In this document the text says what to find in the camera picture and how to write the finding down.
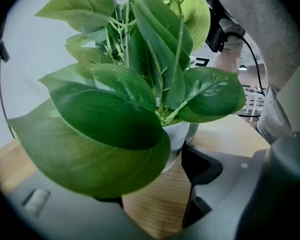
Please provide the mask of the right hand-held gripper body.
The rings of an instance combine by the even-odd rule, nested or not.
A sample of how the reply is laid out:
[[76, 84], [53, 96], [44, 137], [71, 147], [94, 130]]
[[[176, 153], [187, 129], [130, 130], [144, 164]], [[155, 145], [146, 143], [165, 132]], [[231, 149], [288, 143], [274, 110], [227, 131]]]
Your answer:
[[217, 54], [210, 49], [198, 49], [191, 53], [191, 59], [194, 60], [190, 66], [194, 67], [214, 67]]

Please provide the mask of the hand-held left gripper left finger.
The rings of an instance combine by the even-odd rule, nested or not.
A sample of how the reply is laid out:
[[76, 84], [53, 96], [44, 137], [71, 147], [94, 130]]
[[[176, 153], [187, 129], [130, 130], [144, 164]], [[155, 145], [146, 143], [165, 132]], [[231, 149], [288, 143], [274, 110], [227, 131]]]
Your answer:
[[6, 199], [45, 240], [151, 240], [118, 203], [69, 191], [40, 172], [25, 179]]

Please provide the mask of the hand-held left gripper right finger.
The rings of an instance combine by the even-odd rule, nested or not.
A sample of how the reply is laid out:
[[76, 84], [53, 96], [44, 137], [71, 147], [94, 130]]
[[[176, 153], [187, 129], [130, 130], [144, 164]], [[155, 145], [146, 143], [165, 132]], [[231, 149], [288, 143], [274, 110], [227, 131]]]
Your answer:
[[181, 165], [191, 189], [180, 240], [235, 240], [266, 152], [262, 149], [246, 157], [194, 145], [182, 147]]

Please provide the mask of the person's right forearm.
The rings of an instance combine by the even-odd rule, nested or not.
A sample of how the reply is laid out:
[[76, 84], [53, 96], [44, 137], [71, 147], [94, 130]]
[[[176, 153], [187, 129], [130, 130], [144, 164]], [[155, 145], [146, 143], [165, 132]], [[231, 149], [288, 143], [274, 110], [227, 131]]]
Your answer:
[[242, 48], [226, 49], [216, 57], [214, 67], [226, 72], [236, 73], [239, 68]]

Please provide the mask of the white chair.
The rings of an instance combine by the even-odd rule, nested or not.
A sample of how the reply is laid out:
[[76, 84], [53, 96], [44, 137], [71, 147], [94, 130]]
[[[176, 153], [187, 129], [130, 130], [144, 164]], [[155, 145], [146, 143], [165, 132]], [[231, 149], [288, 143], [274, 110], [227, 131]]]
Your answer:
[[266, 90], [246, 84], [243, 84], [242, 87], [245, 93], [245, 104], [237, 115], [252, 123], [260, 118], [264, 109]]

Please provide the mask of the person's grey shirt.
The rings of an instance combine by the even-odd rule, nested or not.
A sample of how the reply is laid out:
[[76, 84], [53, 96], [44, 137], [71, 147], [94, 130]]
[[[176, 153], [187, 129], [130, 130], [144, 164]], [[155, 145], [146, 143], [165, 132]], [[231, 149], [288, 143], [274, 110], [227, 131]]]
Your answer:
[[219, 0], [227, 18], [220, 21], [225, 33], [248, 33], [263, 58], [268, 90], [256, 130], [269, 143], [293, 130], [278, 93], [300, 66], [300, 29], [281, 0]]

